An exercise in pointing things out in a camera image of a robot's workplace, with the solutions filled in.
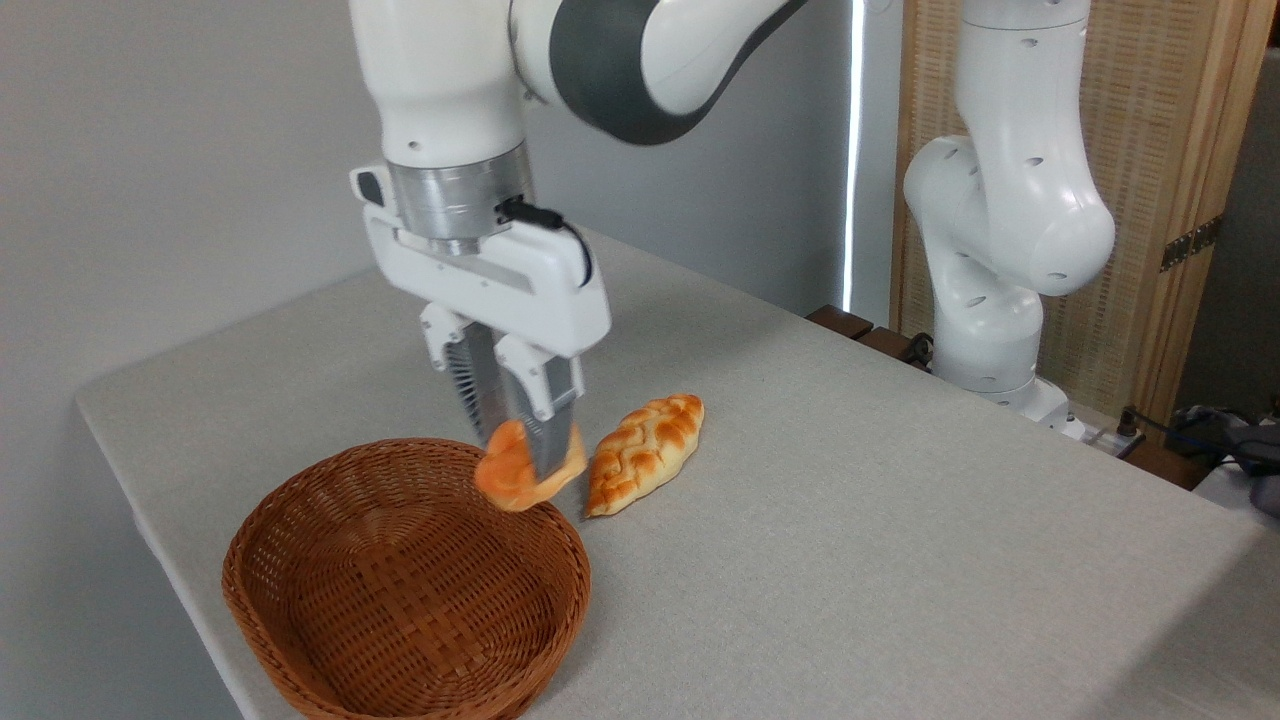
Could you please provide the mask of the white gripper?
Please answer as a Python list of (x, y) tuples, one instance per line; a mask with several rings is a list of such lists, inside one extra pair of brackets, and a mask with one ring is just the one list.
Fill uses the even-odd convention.
[[(564, 465), (582, 395), (576, 356), (611, 329), (585, 241), (521, 220), (481, 238), (426, 238), (404, 224), (385, 167), (357, 168), (349, 183), (380, 272), (429, 302), (420, 324), (431, 364), (451, 378), (480, 445), (506, 421), (507, 400), (536, 478), (548, 479)], [(498, 343), (492, 328), (506, 334)]]

